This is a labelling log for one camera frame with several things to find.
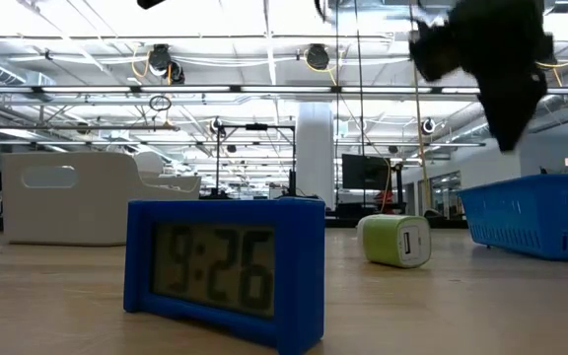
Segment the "blue plastic basket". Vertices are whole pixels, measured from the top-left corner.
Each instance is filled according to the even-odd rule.
[[[568,175],[491,183],[460,197],[476,243],[568,260]]]

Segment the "table surface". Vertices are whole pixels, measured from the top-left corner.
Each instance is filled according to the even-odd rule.
[[[436,232],[419,269],[371,264],[326,231],[325,336],[311,354],[568,354],[568,263]],[[9,246],[0,354],[275,354],[201,324],[122,310],[124,248]]]

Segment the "green charger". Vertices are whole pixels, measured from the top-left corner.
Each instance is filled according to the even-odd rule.
[[[431,258],[431,228],[423,217],[372,215],[361,219],[357,236],[372,262],[412,268]]]

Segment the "blue clock casing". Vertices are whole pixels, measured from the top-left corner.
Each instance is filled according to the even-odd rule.
[[[124,309],[303,354],[323,337],[324,209],[293,197],[132,201]]]

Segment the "ceiling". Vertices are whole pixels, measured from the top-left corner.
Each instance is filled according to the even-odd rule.
[[[360,0],[365,6],[376,0]],[[443,12],[454,1],[424,2],[433,12]],[[546,1],[547,8],[554,1]],[[13,73],[38,72],[57,85],[165,85],[165,81],[145,72],[147,51],[153,44],[166,43],[185,73],[186,85],[278,85],[278,86],[402,86],[413,87],[413,67],[408,61],[407,30],[409,23],[399,20],[379,21],[377,13],[361,11],[361,41],[356,27],[339,27],[338,36],[332,25],[325,24],[311,0],[167,0],[144,11],[135,0],[0,0],[0,65]],[[557,57],[568,61],[568,14],[549,14],[544,27],[554,34]],[[331,57],[332,78],[328,72],[309,68],[304,53],[311,43],[322,43]],[[549,73],[550,85],[557,87]],[[568,84],[568,66],[561,75]],[[419,85],[474,87],[474,80],[458,71],[437,83]],[[85,101],[112,101],[111,105],[89,105]],[[180,130],[138,130],[123,139],[148,141],[207,141],[213,139],[209,124],[215,117],[226,124],[252,122],[295,125],[302,95],[208,94],[174,95],[174,105],[155,116],[136,98],[95,95],[87,98],[59,94],[50,103],[28,100],[22,96],[0,95],[0,106],[6,107],[23,123],[36,123],[49,117],[49,124],[75,125],[83,121],[101,125],[161,125],[165,121]],[[321,98],[336,111],[334,95]],[[471,98],[427,98],[420,101],[422,117],[431,117],[438,130],[429,140],[479,141],[483,117],[479,104]],[[361,102],[353,96],[339,98],[339,142],[360,142],[360,132],[353,115],[358,117],[363,103],[365,130],[371,141],[413,142],[417,138],[415,98],[365,97]],[[80,135],[76,131],[60,132],[60,138],[101,140],[98,131]],[[287,132],[247,132],[239,130],[229,142],[258,141],[260,146],[238,147],[238,152],[225,155],[277,159],[292,154],[287,145]],[[342,146],[340,153],[357,152],[360,147]],[[367,154],[376,150],[367,147]],[[211,147],[162,146],[155,151],[195,172],[215,170]],[[412,148],[398,154],[410,158]],[[430,159],[448,159],[450,149],[430,153]],[[256,163],[255,172],[228,171],[228,181],[274,180],[284,178],[286,167]]]

